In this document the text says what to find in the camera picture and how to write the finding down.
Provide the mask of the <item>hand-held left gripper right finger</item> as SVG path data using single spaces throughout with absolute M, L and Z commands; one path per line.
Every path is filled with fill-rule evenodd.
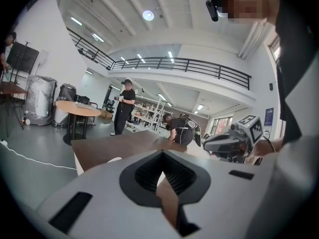
M 177 234 L 183 239 L 246 239 L 266 194 L 278 154 L 261 165 L 236 164 L 163 151 L 170 183 L 177 179 Z

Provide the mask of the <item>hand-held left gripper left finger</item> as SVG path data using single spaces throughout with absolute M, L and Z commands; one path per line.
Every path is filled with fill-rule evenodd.
M 137 205 L 122 191 L 122 170 L 144 158 L 138 154 L 95 166 L 47 197 L 37 213 L 49 221 L 78 192 L 92 195 L 68 232 L 75 239 L 177 239 L 161 208 Z

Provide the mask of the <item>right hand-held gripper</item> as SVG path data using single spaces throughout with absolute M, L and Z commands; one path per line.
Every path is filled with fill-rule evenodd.
M 229 134 L 216 134 L 207 138 L 203 148 L 217 156 L 230 153 L 235 162 L 245 162 L 263 135 L 260 117 L 247 115 L 232 123 Z

